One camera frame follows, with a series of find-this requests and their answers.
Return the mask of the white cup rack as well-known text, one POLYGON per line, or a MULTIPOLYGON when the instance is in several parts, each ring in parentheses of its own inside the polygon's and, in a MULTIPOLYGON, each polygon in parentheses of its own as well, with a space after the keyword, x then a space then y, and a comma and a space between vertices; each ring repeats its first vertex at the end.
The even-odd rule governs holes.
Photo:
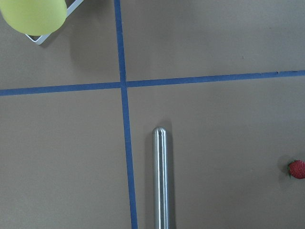
POLYGON ((83 0, 69 0, 68 5, 64 12, 59 13, 57 19, 53 18, 47 20, 47 27, 43 34, 34 35, 34 34, 25 34, 25 36, 35 43, 36 45, 42 45, 54 32, 61 28, 62 25, 66 22, 67 18, 83 3, 83 0))

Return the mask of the red strawberry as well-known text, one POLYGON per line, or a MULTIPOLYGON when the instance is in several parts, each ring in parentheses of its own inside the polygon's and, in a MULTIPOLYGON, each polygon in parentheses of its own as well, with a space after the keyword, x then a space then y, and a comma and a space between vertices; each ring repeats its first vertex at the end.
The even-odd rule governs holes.
POLYGON ((288 164, 288 174, 290 177, 294 177, 296 179, 304 179, 305 178, 305 162, 302 160, 295 160, 288 164))

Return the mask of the yellow cup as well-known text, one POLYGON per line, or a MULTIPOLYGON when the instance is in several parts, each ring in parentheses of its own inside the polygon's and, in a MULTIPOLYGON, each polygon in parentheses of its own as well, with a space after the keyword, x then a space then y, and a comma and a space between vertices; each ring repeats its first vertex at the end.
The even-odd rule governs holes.
POLYGON ((9 26, 23 34, 43 34, 48 19, 66 9, 64 0, 2 0, 0 11, 9 26))

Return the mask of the steel muddler with black tip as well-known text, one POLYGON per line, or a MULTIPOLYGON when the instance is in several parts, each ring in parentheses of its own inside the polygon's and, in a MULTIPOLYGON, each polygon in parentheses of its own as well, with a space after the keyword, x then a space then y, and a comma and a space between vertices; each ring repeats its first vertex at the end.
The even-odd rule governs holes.
POLYGON ((152 132, 154 171, 154 224, 156 229, 170 227, 167 131, 157 127, 152 132))

